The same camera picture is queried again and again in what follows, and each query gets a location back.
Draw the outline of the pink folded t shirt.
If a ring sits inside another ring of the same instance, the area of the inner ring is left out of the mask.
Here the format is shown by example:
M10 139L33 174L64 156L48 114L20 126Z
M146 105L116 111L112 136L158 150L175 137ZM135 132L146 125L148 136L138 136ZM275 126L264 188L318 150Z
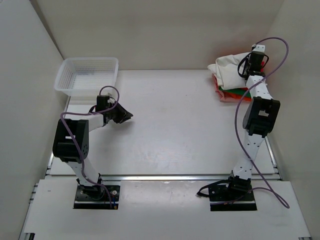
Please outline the pink folded t shirt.
M231 103L234 99L230 96L228 92L220 91L219 89L216 91L219 96L219 100L225 103Z

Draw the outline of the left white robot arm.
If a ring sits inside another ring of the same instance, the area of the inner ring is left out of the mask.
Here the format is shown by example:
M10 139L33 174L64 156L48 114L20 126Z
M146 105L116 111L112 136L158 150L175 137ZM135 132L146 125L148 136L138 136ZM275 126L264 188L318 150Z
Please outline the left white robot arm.
M87 187L93 199L104 195L101 175L92 166L89 155L90 132L103 128L110 121L122 124L134 115L117 99L98 95L96 104L88 113L63 112L57 124L52 152L56 158L69 165L78 177L78 184Z

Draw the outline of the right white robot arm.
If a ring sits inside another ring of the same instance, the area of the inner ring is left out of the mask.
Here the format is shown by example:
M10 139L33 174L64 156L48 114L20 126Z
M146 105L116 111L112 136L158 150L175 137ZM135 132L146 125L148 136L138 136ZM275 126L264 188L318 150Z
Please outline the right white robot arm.
M263 51L252 50L240 62L244 67L239 75L246 81L251 101L242 121L245 153L231 172L230 184L224 187L224 195L229 200L236 200L242 192L251 188L253 163L260 145L273 130L280 109L280 102L270 95L264 80L265 57Z

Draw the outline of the green folded t shirt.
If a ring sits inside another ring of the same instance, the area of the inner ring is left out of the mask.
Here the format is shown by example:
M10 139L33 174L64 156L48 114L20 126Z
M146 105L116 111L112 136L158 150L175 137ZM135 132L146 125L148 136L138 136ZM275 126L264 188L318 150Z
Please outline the green folded t shirt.
M223 89L221 86L218 89L224 93L243 96L245 92L248 90L247 88L233 88L233 89Z

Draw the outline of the white t shirt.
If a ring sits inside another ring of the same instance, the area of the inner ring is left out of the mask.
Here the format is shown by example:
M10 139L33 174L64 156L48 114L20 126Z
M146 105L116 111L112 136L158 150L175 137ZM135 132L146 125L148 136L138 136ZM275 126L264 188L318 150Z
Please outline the white t shirt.
M207 69L215 76L217 85L223 90L240 89L246 86L245 80L238 74L238 65L249 53L218 57Z

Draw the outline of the orange folded t shirt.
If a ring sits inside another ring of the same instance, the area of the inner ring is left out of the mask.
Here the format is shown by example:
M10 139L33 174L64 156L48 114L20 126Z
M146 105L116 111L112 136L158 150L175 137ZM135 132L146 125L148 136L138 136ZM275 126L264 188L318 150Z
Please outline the orange folded t shirt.
M224 93L225 99L228 100L229 102L232 102L232 101L237 102L237 101L239 101L239 100L241 99L241 97L242 97L241 95L236 94L236 93L232 93L232 92L225 92L225 91L224 91L223 93ZM245 96L245 97L243 98L243 101L250 102L250 101L251 101L251 98Z

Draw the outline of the red folded t shirt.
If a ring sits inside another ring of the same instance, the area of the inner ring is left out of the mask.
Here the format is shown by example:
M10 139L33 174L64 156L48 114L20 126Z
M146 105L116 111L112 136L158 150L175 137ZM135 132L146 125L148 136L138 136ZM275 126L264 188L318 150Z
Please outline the red folded t shirt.
M212 80L213 80L213 84L214 84L214 87L215 87L215 91L219 92L220 88L219 88L219 85L218 85L217 78L216 78L216 76L214 74L212 74Z

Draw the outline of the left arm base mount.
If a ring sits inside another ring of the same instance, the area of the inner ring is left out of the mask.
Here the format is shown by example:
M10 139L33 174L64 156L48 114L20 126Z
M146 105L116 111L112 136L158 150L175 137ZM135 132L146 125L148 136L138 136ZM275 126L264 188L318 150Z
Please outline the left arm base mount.
M106 190L100 186L81 185L77 178L73 208L78 210L117 210L119 208L121 185L108 183Z

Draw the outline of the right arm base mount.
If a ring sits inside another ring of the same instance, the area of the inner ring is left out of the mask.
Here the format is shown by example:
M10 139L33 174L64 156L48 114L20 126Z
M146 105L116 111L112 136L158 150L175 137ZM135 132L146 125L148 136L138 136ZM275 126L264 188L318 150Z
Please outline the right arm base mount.
M209 199L212 212L256 211L257 205L251 189L251 179L230 176L201 187L196 195Z

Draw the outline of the white plastic basket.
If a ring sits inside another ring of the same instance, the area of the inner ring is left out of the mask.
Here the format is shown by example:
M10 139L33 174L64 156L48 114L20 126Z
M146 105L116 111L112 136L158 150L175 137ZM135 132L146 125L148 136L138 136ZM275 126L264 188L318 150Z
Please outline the white plastic basket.
M115 57L70 57L62 62L54 89L70 97L94 97L102 87L116 85L118 70Z

